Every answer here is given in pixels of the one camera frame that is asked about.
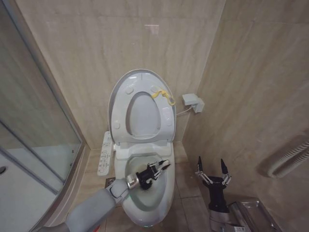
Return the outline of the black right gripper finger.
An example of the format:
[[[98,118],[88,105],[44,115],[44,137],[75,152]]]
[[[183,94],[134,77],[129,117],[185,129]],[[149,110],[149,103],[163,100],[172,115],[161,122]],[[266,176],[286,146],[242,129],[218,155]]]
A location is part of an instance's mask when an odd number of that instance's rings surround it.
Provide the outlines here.
[[[222,180],[221,186],[227,187],[232,179],[232,176],[228,172],[228,168],[223,159],[221,159]]]
[[[195,172],[195,174],[198,176],[198,178],[200,178],[202,180],[203,183],[205,183],[206,185],[210,185],[211,184],[211,180],[210,178],[203,172],[203,166],[202,166],[202,160],[201,157],[198,157],[198,161],[197,161],[197,171]]]

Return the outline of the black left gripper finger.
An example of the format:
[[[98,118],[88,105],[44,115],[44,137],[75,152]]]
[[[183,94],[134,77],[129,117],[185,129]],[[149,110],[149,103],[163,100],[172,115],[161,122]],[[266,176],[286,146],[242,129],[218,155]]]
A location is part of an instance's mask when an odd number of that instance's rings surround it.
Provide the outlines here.
[[[153,180],[157,180],[158,177],[170,166],[170,163],[158,163],[154,167],[156,172],[153,174]]]
[[[154,167],[156,170],[165,170],[171,165],[168,159],[156,161],[154,163],[148,163],[148,167]]]

